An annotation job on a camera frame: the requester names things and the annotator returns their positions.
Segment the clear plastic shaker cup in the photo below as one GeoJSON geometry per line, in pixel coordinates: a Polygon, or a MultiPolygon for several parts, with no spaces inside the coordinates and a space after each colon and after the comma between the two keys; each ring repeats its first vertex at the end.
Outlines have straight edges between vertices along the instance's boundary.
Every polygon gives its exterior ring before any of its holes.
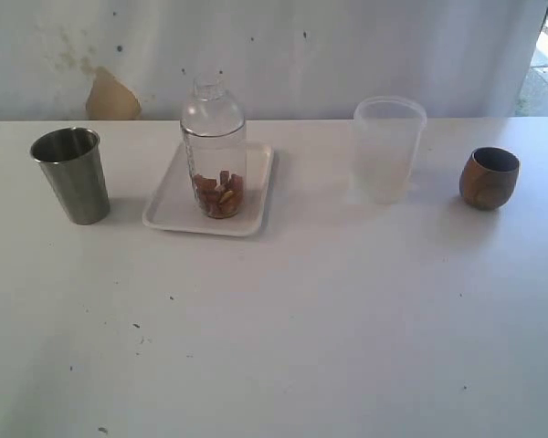
{"type": "Polygon", "coordinates": [[[248,150],[246,137],[246,126],[229,135],[214,138],[197,137],[183,131],[191,181],[196,174],[206,178],[217,178],[222,170],[227,170],[244,178],[246,190],[248,150]]]}

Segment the translucent plastic tub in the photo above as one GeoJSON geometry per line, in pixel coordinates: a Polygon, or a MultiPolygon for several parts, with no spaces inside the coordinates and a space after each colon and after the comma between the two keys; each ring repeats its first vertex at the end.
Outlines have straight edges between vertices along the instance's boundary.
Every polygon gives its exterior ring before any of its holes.
{"type": "Polygon", "coordinates": [[[361,101],[353,113],[352,174],[354,186],[379,204],[397,203],[407,191],[425,109],[399,96],[361,101]]]}

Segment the stainless steel cup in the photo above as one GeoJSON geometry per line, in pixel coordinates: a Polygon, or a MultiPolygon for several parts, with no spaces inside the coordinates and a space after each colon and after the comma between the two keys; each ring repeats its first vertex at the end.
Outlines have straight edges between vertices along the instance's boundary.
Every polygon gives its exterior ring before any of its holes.
{"type": "Polygon", "coordinates": [[[30,148],[74,224],[95,224],[111,210],[99,146],[100,136],[94,130],[69,127],[44,134],[30,148]]]}

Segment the brown object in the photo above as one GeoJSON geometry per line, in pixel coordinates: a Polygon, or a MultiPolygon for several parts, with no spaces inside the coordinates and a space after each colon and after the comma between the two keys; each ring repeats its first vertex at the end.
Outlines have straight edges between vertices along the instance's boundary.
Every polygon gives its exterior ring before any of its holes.
{"type": "Polygon", "coordinates": [[[192,178],[192,183],[195,198],[208,217],[225,219],[237,214],[241,208],[245,193],[245,181],[242,176],[222,170],[217,178],[206,178],[196,174],[192,178]],[[228,190],[234,191],[235,195],[227,203],[220,205],[219,199],[228,190]]]}

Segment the white rectangular tray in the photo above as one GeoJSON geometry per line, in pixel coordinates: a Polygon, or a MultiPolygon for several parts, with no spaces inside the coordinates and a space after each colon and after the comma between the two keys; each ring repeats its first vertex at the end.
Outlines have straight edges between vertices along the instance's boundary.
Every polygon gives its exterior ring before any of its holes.
{"type": "Polygon", "coordinates": [[[174,157],[142,212],[142,222],[152,229],[205,235],[246,237],[262,224],[275,153],[263,142],[250,141],[247,152],[246,195],[241,211],[227,219],[205,216],[198,208],[189,177],[185,146],[174,157]]]}

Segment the brown wooden cup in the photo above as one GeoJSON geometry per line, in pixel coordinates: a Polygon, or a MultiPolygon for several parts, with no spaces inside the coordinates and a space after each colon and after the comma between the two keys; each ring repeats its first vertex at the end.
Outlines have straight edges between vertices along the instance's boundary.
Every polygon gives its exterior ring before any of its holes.
{"type": "Polygon", "coordinates": [[[469,156],[459,178],[463,201],[481,211],[494,211],[506,204],[515,189],[520,161],[510,151],[482,147],[469,156]]]}

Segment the clear dome shaker lid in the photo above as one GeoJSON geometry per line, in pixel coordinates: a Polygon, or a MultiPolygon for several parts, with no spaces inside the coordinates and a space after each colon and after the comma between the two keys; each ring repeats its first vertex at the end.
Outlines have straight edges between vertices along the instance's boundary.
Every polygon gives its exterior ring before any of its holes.
{"type": "Polygon", "coordinates": [[[198,75],[181,109],[180,125],[197,137],[222,137],[246,124],[241,106],[219,74],[198,75]]]}

